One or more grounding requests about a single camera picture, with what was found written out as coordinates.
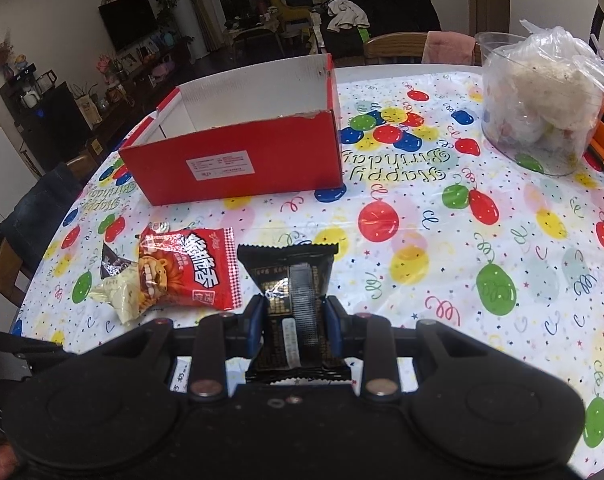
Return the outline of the person's left hand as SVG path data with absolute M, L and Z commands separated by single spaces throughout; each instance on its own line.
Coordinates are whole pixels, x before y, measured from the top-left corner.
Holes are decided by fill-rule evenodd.
M 0 480 L 8 480 L 16 472 L 18 460 L 8 442 L 0 444 Z

